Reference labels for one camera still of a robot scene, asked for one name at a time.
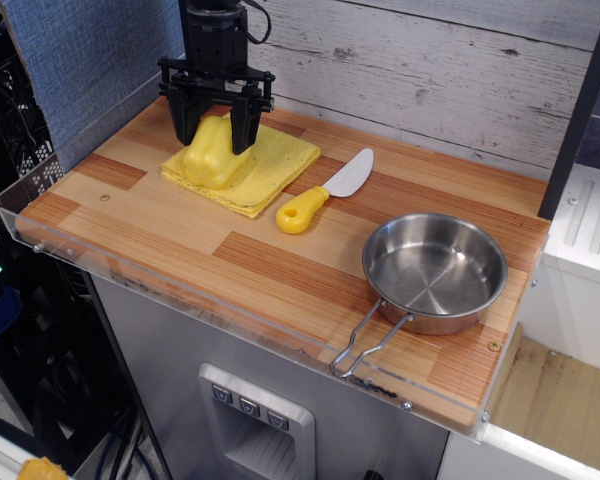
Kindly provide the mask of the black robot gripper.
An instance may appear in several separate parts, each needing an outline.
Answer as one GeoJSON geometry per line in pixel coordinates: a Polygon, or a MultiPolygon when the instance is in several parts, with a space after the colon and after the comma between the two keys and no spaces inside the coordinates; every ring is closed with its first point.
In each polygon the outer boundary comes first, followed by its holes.
{"type": "Polygon", "coordinates": [[[242,154],[256,141],[261,112],[274,108],[275,76],[248,65],[249,46],[264,43],[271,29],[254,37],[246,9],[188,9],[188,18],[188,57],[158,62],[175,134],[189,145],[209,106],[232,104],[232,148],[242,154]]]}

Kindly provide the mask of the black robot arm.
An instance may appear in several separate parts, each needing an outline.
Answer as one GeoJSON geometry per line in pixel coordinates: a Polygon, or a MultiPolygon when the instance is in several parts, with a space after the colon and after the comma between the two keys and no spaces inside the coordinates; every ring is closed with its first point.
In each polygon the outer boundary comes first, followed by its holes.
{"type": "Polygon", "coordinates": [[[179,11],[185,54],[182,59],[163,57],[160,94],[169,104],[176,137],[192,142],[202,116],[213,105],[229,106],[233,153],[251,147],[257,137],[261,114],[274,108],[272,84],[275,75],[248,65],[251,44],[264,43],[248,28],[255,1],[181,1],[179,11]]]}

